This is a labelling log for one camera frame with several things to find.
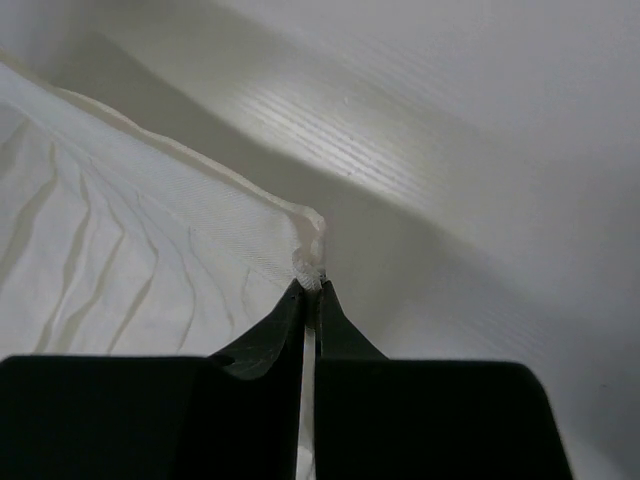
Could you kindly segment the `white pleated skirt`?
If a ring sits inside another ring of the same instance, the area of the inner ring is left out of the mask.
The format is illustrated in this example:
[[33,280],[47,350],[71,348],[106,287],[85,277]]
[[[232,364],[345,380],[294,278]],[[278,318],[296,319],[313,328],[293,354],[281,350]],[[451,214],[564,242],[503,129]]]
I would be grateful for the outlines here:
[[[225,166],[1,58],[1,363],[208,356],[292,283],[325,224]],[[304,333],[296,475],[315,475]]]

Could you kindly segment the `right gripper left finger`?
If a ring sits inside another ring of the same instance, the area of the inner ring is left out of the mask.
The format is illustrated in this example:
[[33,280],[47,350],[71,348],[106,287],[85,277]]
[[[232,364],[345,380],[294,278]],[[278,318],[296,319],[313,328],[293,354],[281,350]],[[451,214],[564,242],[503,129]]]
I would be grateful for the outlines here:
[[1,363],[5,479],[292,479],[306,295],[208,356]]

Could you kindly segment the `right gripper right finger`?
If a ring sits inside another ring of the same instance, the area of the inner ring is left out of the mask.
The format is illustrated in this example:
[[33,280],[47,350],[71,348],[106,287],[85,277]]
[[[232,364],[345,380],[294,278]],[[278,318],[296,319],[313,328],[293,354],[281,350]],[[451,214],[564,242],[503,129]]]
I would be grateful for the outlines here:
[[331,283],[315,321],[320,479],[568,479],[546,392],[524,365],[393,360],[346,317]]

